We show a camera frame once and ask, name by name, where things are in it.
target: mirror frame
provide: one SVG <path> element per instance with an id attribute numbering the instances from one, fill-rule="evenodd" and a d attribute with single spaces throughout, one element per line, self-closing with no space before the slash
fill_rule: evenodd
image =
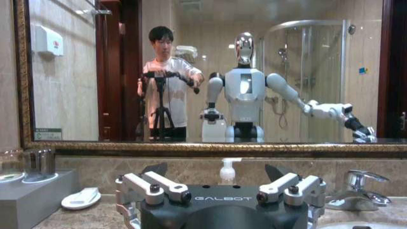
<path id="1" fill-rule="evenodd" d="M 388 7 L 383 5 L 382 47 L 388 36 Z M 174 157 L 363 157 L 404 158 L 407 144 L 271 144 L 271 143 L 115 143 L 34 141 L 34 91 L 28 0 L 14 0 L 20 143 L 23 148 L 52 147 L 60 155 Z"/>

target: marble countertop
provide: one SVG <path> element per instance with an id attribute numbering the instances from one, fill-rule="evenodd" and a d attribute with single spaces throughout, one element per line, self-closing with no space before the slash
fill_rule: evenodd
<path id="1" fill-rule="evenodd" d="M 392 204 L 378 211 L 336 211 L 326 209 L 318 224 L 334 222 L 382 222 L 407 225 L 407 198 L 391 198 Z M 116 212 L 115 196 L 102 195 L 99 202 L 83 210 L 60 208 L 34 229 L 126 229 L 123 216 Z"/>

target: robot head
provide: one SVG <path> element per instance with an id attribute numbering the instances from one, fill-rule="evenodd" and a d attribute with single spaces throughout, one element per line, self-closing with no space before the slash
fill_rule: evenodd
<path id="1" fill-rule="evenodd" d="M 252 35 L 248 32 L 240 33 L 235 40 L 235 50 L 239 64 L 251 64 L 254 57 L 254 49 L 255 43 Z"/>

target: ceiling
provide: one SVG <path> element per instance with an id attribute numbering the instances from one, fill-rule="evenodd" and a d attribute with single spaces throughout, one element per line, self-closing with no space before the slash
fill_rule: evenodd
<path id="1" fill-rule="evenodd" d="M 183 24 L 315 19 L 338 0 L 174 0 Z"/>

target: sticker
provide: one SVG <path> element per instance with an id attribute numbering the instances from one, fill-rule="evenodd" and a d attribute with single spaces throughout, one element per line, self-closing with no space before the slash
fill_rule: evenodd
<path id="1" fill-rule="evenodd" d="M 34 140 L 36 141 L 62 141 L 63 129 L 60 128 L 36 128 L 34 131 Z"/>
<path id="2" fill-rule="evenodd" d="M 359 75 L 367 74 L 367 68 L 359 68 Z"/>

